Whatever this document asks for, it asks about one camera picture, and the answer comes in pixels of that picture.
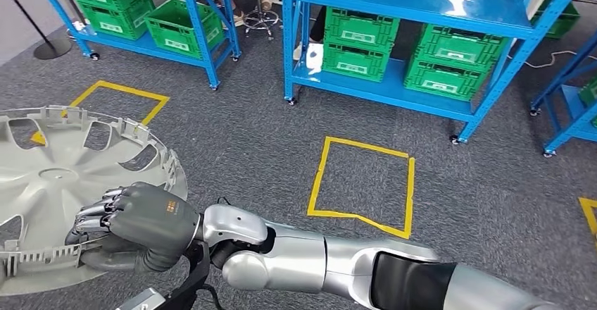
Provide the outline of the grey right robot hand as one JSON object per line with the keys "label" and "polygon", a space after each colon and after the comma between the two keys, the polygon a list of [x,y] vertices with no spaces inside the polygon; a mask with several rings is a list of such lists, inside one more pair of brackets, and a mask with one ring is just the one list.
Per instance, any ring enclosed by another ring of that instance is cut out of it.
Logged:
{"label": "grey right robot hand", "polygon": [[167,271],[194,239],[200,215],[193,206],[146,182],[107,190],[101,200],[75,215],[65,244],[79,244],[89,233],[102,233],[97,246],[80,261],[98,271]]}

